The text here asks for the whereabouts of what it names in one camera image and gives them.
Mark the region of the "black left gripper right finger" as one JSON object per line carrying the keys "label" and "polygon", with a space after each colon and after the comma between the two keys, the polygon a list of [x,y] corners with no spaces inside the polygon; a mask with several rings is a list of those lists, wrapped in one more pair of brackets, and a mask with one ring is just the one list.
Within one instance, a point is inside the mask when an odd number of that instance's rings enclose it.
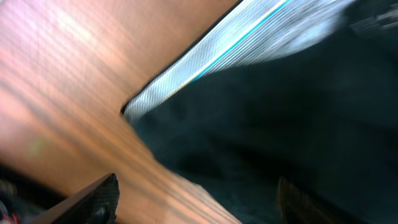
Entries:
{"label": "black left gripper right finger", "polygon": [[277,198],[283,224],[365,224],[285,177],[279,179]]}

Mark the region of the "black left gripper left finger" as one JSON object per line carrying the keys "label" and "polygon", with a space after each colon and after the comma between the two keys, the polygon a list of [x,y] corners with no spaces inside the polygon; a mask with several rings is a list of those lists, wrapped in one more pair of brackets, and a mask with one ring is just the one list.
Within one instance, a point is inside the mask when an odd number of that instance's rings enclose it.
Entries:
{"label": "black left gripper left finger", "polygon": [[116,174],[109,173],[48,209],[30,224],[114,224],[119,196]]}

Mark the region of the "black shorts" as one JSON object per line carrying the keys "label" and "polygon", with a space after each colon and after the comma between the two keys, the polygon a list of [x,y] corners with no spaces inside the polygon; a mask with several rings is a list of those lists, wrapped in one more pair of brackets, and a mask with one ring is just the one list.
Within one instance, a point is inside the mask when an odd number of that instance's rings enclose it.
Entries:
{"label": "black shorts", "polygon": [[285,177],[365,223],[397,222],[397,2],[242,3],[122,109],[171,172],[243,223],[282,223]]}

